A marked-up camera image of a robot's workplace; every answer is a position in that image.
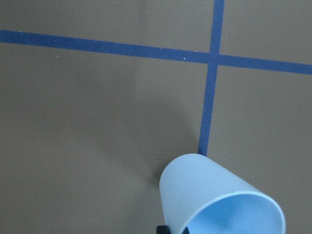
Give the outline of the black left gripper camera finger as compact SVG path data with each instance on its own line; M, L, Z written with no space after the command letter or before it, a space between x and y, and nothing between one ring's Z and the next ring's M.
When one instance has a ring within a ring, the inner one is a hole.
M169 234L169 227L166 225L159 225L156 227L156 234Z

